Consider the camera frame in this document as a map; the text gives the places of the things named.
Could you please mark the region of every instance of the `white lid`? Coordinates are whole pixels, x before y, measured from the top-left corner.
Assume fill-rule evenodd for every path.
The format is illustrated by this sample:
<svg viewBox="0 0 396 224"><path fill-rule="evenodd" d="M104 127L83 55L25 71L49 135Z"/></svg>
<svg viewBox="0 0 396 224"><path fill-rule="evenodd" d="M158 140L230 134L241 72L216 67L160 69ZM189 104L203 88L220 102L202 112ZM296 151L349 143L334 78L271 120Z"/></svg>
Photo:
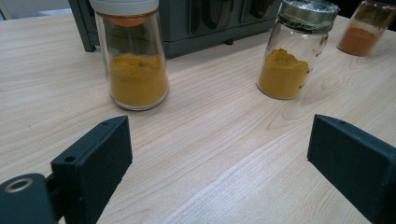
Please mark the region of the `white lid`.
<svg viewBox="0 0 396 224"><path fill-rule="evenodd" d="M115 16L132 16L156 10L160 0L90 0L90 2L97 12Z"/></svg>

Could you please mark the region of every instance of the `metal ring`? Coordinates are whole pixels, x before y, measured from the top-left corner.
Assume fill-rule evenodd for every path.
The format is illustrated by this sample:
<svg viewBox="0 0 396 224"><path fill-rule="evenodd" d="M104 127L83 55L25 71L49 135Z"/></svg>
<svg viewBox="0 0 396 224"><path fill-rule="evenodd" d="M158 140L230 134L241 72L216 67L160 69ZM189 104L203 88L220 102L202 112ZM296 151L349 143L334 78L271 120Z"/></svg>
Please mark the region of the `metal ring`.
<svg viewBox="0 0 396 224"><path fill-rule="evenodd" d="M31 178L18 179L6 186L6 192L7 193L15 193L15 192L21 191L23 189L27 189L32 184L33 184L33 179L31 179Z"/></svg>

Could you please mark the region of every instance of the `silver metal lid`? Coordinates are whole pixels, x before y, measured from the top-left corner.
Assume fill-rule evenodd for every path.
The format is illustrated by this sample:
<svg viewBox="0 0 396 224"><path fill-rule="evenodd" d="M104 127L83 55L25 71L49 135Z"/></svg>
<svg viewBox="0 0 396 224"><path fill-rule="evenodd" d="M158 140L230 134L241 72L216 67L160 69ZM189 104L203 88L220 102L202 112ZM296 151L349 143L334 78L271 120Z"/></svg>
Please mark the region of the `silver metal lid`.
<svg viewBox="0 0 396 224"><path fill-rule="evenodd" d="M327 33L339 10L337 5L323 0L283 0L277 18L291 29Z"/></svg>

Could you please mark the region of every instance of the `jar lid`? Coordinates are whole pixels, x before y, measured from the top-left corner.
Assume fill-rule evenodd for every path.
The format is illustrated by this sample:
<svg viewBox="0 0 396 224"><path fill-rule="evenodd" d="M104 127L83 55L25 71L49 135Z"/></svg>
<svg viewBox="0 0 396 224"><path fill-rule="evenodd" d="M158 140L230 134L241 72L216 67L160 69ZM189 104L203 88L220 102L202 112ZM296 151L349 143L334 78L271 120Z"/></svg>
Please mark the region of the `jar lid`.
<svg viewBox="0 0 396 224"><path fill-rule="evenodd" d="M291 29L308 33L327 33L340 9L323 0L283 0L278 20Z"/></svg>
<svg viewBox="0 0 396 224"><path fill-rule="evenodd" d="M152 12L160 0L90 0L92 8L114 16L134 16Z"/></svg>

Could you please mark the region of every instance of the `black device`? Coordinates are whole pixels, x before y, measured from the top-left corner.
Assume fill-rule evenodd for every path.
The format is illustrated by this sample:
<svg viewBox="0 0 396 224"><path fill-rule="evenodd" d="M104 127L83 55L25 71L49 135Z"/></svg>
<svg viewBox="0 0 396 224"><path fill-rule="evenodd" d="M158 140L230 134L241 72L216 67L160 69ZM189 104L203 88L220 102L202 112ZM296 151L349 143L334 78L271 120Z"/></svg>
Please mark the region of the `black device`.
<svg viewBox="0 0 396 224"><path fill-rule="evenodd" d="M396 148L315 115L307 158L372 223L396 223Z"/></svg>
<svg viewBox="0 0 396 224"><path fill-rule="evenodd" d="M174 58L270 30L281 0L161 0L161 37L166 58ZM84 49L99 46L89 0L69 0Z"/></svg>
<svg viewBox="0 0 396 224"><path fill-rule="evenodd" d="M128 117L95 126L51 163L52 174L0 185L0 223L96 223L132 163Z"/></svg>

